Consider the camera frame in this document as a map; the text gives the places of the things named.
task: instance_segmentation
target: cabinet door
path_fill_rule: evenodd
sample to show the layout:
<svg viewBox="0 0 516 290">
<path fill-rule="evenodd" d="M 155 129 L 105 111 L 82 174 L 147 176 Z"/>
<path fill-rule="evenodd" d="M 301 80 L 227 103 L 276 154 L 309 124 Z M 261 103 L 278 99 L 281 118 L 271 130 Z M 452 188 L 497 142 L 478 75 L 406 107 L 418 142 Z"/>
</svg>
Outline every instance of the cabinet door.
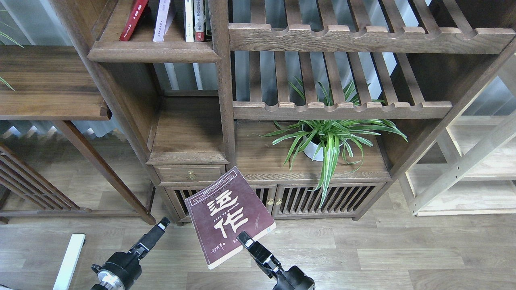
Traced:
<svg viewBox="0 0 516 290">
<path fill-rule="evenodd" d="M 316 185 L 278 185 L 272 209 L 274 218 L 352 217 L 368 197 L 384 183 L 330 184 L 321 207 L 320 189 Z"/>
<path fill-rule="evenodd" d="M 165 187 L 165 190 L 174 205 L 175 210 L 179 214 L 181 221 L 191 221 L 190 215 L 186 208 L 185 199 L 200 192 L 206 186 L 184 186 L 184 187 Z M 251 185 L 256 195 L 259 197 L 263 205 L 269 213 L 272 213 L 274 195 L 276 194 L 276 185 Z"/>
</svg>

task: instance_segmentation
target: drawer knob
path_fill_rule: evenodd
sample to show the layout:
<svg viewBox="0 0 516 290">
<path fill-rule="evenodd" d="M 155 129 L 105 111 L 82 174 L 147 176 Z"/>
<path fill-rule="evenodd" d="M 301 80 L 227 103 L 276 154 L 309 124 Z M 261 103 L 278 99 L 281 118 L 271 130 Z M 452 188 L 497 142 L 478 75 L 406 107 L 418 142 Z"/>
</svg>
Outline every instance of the drawer knob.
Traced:
<svg viewBox="0 0 516 290">
<path fill-rule="evenodd" d="M 188 179 L 194 180 L 197 176 L 193 173 L 193 171 L 188 172 Z"/>
</svg>

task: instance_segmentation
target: potted plant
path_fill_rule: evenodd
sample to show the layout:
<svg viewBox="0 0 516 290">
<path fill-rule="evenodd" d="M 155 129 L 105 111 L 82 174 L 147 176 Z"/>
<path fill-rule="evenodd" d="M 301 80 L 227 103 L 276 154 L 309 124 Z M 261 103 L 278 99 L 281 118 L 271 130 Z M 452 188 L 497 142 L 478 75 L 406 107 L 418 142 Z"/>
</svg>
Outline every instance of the potted plant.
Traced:
<svg viewBox="0 0 516 290">
<path fill-rule="evenodd" d="M 303 83 L 300 79 L 296 78 L 298 84 L 303 87 Z M 297 88 L 293 83 L 289 84 L 297 91 L 297 93 L 305 100 L 304 93 Z M 323 102 L 327 106 L 333 105 L 333 101 L 331 98 L 331 90 L 327 91 L 324 86 L 318 82 L 321 90 L 323 91 L 324 98 Z M 352 102 L 355 105 L 359 105 L 358 96 L 356 95 L 356 89 L 353 81 L 350 81 L 346 87 L 343 89 L 344 97 L 347 102 Z M 263 135 L 262 137 L 276 136 L 280 134 L 284 134 L 287 132 L 291 132 L 287 135 L 281 136 L 272 142 L 272 145 L 278 144 L 287 139 L 293 139 L 292 145 L 287 153 L 285 165 L 290 158 L 291 165 L 290 170 L 292 170 L 292 165 L 294 163 L 294 159 L 296 158 L 299 152 L 304 152 L 310 146 L 315 147 L 315 154 L 322 152 L 322 168 L 321 168 L 321 176 L 319 178 L 319 182 L 317 187 L 314 190 L 321 190 L 321 202 L 319 207 L 321 207 L 326 199 L 326 195 L 328 193 L 328 186 L 330 184 L 330 180 L 335 172 L 335 167 L 337 165 L 337 160 L 339 154 L 341 152 L 342 147 L 342 158 L 347 164 L 357 164 L 360 163 L 360 166 L 354 171 L 358 170 L 363 162 L 364 162 L 364 151 L 363 146 L 373 146 L 373 143 L 368 139 L 362 137 L 361 135 L 380 135 L 378 131 L 394 133 L 400 135 L 405 141 L 407 141 L 407 137 L 403 134 L 396 125 L 384 119 L 368 119 L 368 120 L 299 120 L 297 123 L 289 125 L 285 128 L 282 128 L 278 122 L 275 121 L 275 125 L 279 128 L 279 130 L 271 132 L 269 134 Z M 354 156 L 351 145 L 355 144 L 362 156 L 361 161 L 357 162 L 348 162 L 346 159 L 346 155 L 352 158 Z"/>
</svg>

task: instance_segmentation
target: book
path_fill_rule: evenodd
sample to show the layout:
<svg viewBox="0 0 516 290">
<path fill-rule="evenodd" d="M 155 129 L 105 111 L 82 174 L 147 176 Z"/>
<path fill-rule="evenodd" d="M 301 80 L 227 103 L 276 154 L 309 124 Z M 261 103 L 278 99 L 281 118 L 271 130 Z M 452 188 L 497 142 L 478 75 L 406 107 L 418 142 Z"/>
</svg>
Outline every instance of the book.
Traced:
<svg viewBox="0 0 516 290">
<path fill-rule="evenodd" d="M 267 211 L 238 168 L 185 199 L 208 269 L 242 251 L 237 236 L 246 231 L 257 240 L 276 228 Z"/>
<path fill-rule="evenodd" d="M 141 16 L 146 13 L 146 10 L 149 11 L 149 0 L 136 0 L 134 2 L 131 14 L 129 14 L 124 30 L 120 35 L 120 41 L 129 41 L 136 28 L 136 24 L 138 24 Z"/>
<path fill-rule="evenodd" d="M 185 0 L 185 41 L 194 42 L 194 0 Z"/>
<path fill-rule="evenodd" d="M 173 0 L 159 0 L 158 13 L 156 16 L 156 27 L 152 41 L 163 42 L 176 13 Z"/>
<path fill-rule="evenodd" d="M 193 15 L 194 15 L 194 30 L 195 30 L 195 42 L 204 41 L 204 22 L 206 17 L 204 16 L 204 0 L 193 0 Z"/>
</svg>

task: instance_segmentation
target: shelf board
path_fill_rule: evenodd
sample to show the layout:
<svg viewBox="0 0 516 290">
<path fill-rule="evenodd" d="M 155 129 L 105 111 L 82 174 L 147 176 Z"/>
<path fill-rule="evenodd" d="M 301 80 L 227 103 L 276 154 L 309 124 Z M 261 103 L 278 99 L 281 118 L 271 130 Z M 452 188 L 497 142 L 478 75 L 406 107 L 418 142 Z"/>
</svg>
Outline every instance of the shelf board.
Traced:
<svg viewBox="0 0 516 290">
<path fill-rule="evenodd" d="M 318 99 L 316 79 L 308 52 L 299 52 L 299 66 L 305 95 L 304 100 L 290 96 L 285 52 L 274 52 L 277 96 L 262 92 L 259 52 L 250 52 L 249 101 L 234 101 L 233 113 L 240 120 L 299 120 L 299 119 L 441 119 L 452 108 L 451 102 L 426 101 L 406 54 L 396 53 L 397 67 L 403 82 L 393 81 L 381 53 L 371 53 L 378 79 L 383 89 L 383 103 L 373 102 L 358 53 L 347 53 L 349 67 L 357 89 L 359 104 L 345 99 L 338 63 L 333 52 L 323 53 L 326 75 L 333 92 L 333 105 Z"/>
<path fill-rule="evenodd" d="M 218 98 L 164 98 L 147 165 L 227 163 Z"/>
<path fill-rule="evenodd" d="M 2 120 L 109 120 L 110 112 L 73 46 L 0 45 Z"/>
<path fill-rule="evenodd" d="M 285 5 L 287 27 L 272 28 L 260 15 L 265 13 L 265 5 L 260 0 L 255 2 L 258 4 L 251 9 L 252 23 L 229 24 L 231 50 L 499 54 L 516 35 L 507 28 L 472 29 L 455 1 L 446 1 L 442 8 L 449 11 L 458 28 L 439 27 L 423 1 L 414 1 L 412 7 L 422 27 L 405 26 L 391 1 L 382 2 L 388 27 L 372 26 L 364 3 L 349 2 L 357 29 L 338 25 L 331 1 L 318 1 L 322 31 L 313 31 L 310 25 L 302 23 L 297 2 Z"/>
<path fill-rule="evenodd" d="M 251 184 L 287 181 L 299 184 L 317 183 L 322 162 L 312 161 L 303 153 L 299 153 L 290 172 L 289 163 L 283 165 L 283 162 L 292 143 L 286 140 L 273 146 L 274 137 L 259 136 L 275 130 L 276 127 L 272 122 L 237 123 L 237 165 L 246 180 Z M 364 146 L 365 161 L 362 167 L 351 172 L 358 165 L 347 165 L 342 158 L 339 158 L 332 182 L 388 182 L 391 180 L 376 140 L 368 139 L 374 146 Z M 358 148 L 353 149 L 355 154 L 359 154 Z M 359 160 L 359 157 L 349 159 L 350 162 Z"/>
<path fill-rule="evenodd" d="M 442 165 L 417 165 L 409 171 L 410 186 L 403 190 L 417 196 L 446 170 Z M 441 192 L 418 215 L 459 215 L 516 213 L 516 187 L 512 181 L 472 181 L 462 179 Z"/>
<path fill-rule="evenodd" d="M 449 131 L 460 147 L 460 154 L 466 154 L 505 118 L 505 116 L 459 117 L 449 127 Z M 475 166 L 464 180 L 516 180 L 516 139 L 494 150 Z"/>
<path fill-rule="evenodd" d="M 98 62 L 217 62 L 220 57 L 212 42 L 185 42 L 183 9 L 178 7 L 164 42 L 153 42 L 154 22 L 141 21 L 130 41 L 119 41 L 133 1 L 118 1 L 100 39 L 96 41 L 88 58 Z"/>
</svg>

